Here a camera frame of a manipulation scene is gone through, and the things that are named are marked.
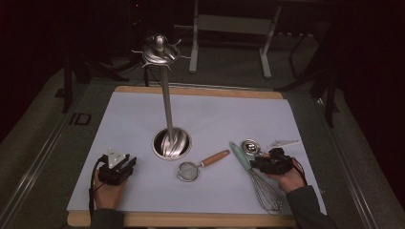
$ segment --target kitchen utensil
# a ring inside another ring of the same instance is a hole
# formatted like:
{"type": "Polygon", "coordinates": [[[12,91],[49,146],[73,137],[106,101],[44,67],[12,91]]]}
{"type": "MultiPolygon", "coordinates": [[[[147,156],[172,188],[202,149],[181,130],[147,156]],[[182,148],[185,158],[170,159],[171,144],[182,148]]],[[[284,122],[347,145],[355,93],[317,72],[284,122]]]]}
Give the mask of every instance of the kitchen utensil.
{"type": "Polygon", "coordinates": [[[246,139],[242,142],[242,150],[249,156],[259,156],[261,154],[260,145],[253,139],[246,139]]]}
{"type": "Polygon", "coordinates": [[[179,159],[190,150],[190,135],[181,128],[173,128],[172,108],[170,105],[169,79],[167,70],[180,56],[180,51],[175,45],[169,45],[167,38],[161,34],[148,39],[150,45],[145,46],[142,53],[145,64],[142,66],[155,65],[160,67],[161,93],[163,95],[164,113],[166,116],[167,129],[155,135],[152,146],[154,152],[160,158],[166,160],[179,159]]]}
{"type": "Polygon", "coordinates": [[[206,167],[225,156],[229,155],[228,150],[221,151],[213,156],[210,156],[200,162],[199,165],[195,164],[192,161],[185,161],[183,162],[178,169],[178,178],[186,182],[192,182],[197,179],[199,176],[199,167],[206,167]]]}
{"type": "Polygon", "coordinates": [[[257,199],[260,205],[271,215],[279,215],[282,213],[282,201],[277,191],[271,187],[263,178],[261,178],[250,166],[249,161],[245,157],[244,151],[231,141],[230,148],[238,158],[239,162],[244,166],[253,181],[253,186],[256,191],[257,199]]]}

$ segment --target table leg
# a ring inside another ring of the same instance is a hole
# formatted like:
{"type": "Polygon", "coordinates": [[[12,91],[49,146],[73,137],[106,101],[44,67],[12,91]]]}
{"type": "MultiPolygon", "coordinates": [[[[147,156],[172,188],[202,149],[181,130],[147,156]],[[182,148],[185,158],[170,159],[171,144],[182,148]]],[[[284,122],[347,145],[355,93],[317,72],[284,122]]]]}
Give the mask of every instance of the table leg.
{"type": "Polygon", "coordinates": [[[267,40],[265,45],[259,49],[259,55],[260,55],[260,60],[262,62],[262,68],[263,68],[263,73],[265,78],[271,78],[271,71],[270,67],[268,65],[268,59],[267,59],[267,51],[268,47],[270,46],[271,39],[273,38],[274,31],[277,26],[277,21],[280,16],[281,12],[281,6],[277,7],[277,10],[273,16],[273,19],[271,20],[270,26],[268,28],[268,33],[267,33],[267,40]]]}
{"type": "Polygon", "coordinates": [[[199,0],[194,1],[194,25],[193,25],[193,47],[191,50],[190,67],[188,71],[195,73],[197,71],[197,60],[199,57],[199,0]]]}

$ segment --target sleeve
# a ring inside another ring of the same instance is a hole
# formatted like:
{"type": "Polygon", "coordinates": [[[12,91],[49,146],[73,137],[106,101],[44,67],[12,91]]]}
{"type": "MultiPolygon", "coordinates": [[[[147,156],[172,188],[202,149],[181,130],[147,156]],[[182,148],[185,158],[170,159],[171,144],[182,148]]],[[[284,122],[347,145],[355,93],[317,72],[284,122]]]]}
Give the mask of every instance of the sleeve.
{"type": "Polygon", "coordinates": [[[287,201],[300,228],[336,228],[334,223],[321,213],[318,198],[312,186],[302,187],[288,193],[287,201]]]}
{"type": "Polygon", "coordinates": [[[95,210],[90,229],[122,229],[124,215],[113,209],[95,210]]]}

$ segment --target metal frame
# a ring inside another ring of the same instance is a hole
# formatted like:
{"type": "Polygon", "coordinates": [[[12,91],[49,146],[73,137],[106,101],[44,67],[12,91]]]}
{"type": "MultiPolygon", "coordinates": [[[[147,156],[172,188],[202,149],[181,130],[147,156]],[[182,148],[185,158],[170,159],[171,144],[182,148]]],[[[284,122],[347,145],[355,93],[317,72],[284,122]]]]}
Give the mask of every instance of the metal frame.
{"type": "Polygon", "coordinates": [[[227,16],[214,16],[199,14],[199,0],[194,0],[194,25],[193,25],[193,47],[191,50],[190,73],[197,72],[197,61],[199,57],[199,30],[202,31],[230,31],[252,34],[265,34],[266,43],[259,49],[265,78],[271,78],[271,71],[268,65],[267,52],[273,38],[274,31],[280,16],[281,6],[278,6],[272,20],[257,18],[239,18],[227,16]]]}

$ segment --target whisk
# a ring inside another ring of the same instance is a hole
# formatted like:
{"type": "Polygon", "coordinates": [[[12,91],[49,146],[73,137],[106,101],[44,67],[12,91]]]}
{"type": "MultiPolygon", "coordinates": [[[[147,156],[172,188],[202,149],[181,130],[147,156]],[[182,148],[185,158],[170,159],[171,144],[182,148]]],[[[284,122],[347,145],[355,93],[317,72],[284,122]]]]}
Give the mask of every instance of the whisk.
{"type": "Polygon", "coordinates": [[[235,144],[235,142],[231,141],[229,144],[236,158],[238,158],[252,178],[253,186],[260,205],[271,215],[281,214],[283,210],[283,202],[281,201],[277,191],[252,169],[249,161],[244,155],[244,152],[238,147],[238,145],[235,144]]]}

